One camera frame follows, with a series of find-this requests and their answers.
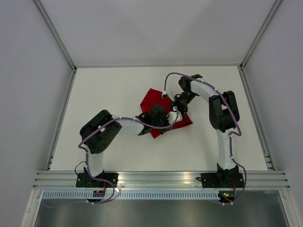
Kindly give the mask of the red cloth napkin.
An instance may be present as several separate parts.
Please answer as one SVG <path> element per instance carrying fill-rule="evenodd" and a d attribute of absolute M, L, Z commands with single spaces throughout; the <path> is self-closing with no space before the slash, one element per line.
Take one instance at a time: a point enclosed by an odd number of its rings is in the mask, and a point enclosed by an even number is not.
<path fill-rule="evenodd" d="M 172 100 L 170 98 L 162 98 L 161 96 L 162 92 L 155 90 L 155 89 L 149 89 L 149 91 L 147 92 L 147 94 L 145 95 L 145 97 L 143 98 L 140 107 L 143 112 L 147 112 L 149 111 L 154 105 L 161 105 L 164 107 L 165 112 L 169 113 L 170 111 L 172 111 L 170 104 L 172 102 Z M 176 129 L 180 129 L 186 126 L 191 125 L 193 122 L 190 120 L 188 114 L 185 114 L 183 117 L 183 120 L 175 123 L 175 124 L 171 124 L 168 126 L 171 127 L 172 126 L 172 130 L 176 130 Z M 153 138 L 157 138 L 159 137 L 159 135 L 152 135 Z"/>

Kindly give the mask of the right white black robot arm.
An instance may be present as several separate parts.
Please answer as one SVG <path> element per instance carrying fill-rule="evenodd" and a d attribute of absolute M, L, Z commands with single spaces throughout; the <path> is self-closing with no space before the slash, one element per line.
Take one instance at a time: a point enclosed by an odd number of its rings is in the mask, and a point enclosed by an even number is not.
<path fill-rule="evenodd" d="M 188 112 L 188 104 L 199 96 L 208 102 L 209 120 L 216 130 L 219 147 L 219 161 L 215 173 L 201 173 L 196 179 L 203 188 L 242 188 L 243 175 L 239 164 L 234 160 L 232 150 L 233 136 L 241 135 L 238 121 L 240 114 L 234 92 L 220 92 L 205 82 L 199 74 L 187 76 L 180 73 L 179 86 L 182 93 L 176 95 L 171 107 L 178 109 L 182 117 Z"/>

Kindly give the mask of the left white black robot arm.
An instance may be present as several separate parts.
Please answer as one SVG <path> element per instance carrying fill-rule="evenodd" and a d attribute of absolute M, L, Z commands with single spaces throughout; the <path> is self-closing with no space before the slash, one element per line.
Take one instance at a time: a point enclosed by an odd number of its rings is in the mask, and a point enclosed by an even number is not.
<path fill-rule="evenodd" d="M 151 110 L 134 117 L 112 115 L 108 110 L 98 113 L 80 130 L 82 141 L 78 148 L 85 151 L 85 170 L 87 182 L 92 187 L 103 183 L 103 153 L 119 134 L 142 136 L 153 129 L 165 133 L 182 119 L 177 108 L 165 112 L 161 105 L 154 105 Z"/>

